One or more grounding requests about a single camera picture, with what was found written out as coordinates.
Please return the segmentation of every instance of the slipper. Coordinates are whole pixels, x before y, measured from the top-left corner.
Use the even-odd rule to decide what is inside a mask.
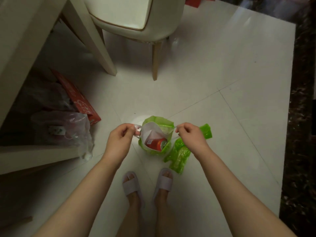
[[[164,173],[169,172],[172,175],[172,171],[168,168],[163,168],[157,178],[156,189],[153,196],[153,202],[155,203],[155,198],[159,189],[164,189],[171,191],[173,179],[163,176]]]
[[[134,175],[133,179],[130,179],[129,175],[132,174]],[[127,177],[129,180],[127,182],[124,182],[125,177]],[[132,192],[137,191],[137,194],[140,198],[140,202],[141,202],[141,208],[145,207],[145,201],[143,198],[143,194],[142,191],[140,190],[140,186],[139,186],[139,182],[138,182],[138,178],[137,175],[135,174],[134,171],[128,171],[122,179],[122,185],[123,185],[123,190],[125,195],[129,195]]]

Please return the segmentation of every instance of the white table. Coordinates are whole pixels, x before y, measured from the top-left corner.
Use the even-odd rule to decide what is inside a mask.
[[[82,0],[0,0],[0,126],[63,13],[103,68],[116,68]],[[0,147],[0,174],[77,157],[76,147]]]

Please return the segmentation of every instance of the hand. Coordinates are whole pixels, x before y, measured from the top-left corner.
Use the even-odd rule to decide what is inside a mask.
[[[184,144],[199,159],[205,151],[211,150],[203,136],[202,131],[191,123],[182,123],[177,126],[176,133],[182,138]]]
[[[121,124],[111,131],[102,159],[119,167],[130,150],[133,135],[140,135],[133,124]]]

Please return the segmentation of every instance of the slipper strap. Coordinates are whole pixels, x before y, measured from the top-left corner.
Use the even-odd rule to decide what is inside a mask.
[[[164,189],[167,191],[171,191],[171,187],[172,187],[172,182],[173,179],[168,178],[166,176],[160,176],[160,181],[159,181],[159,189]]]
[[[123,190],[125,195],[129,195],[132,192],[138,191],[136,178],[130,179],[123,183]]]

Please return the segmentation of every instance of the forearm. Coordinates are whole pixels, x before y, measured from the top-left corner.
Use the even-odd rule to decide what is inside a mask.
[[[223,210],[231,233],[242,236],[295,236],[211,150],[197,156]]]
[[[101,159],[35,237],[88,236],[117,168]]]

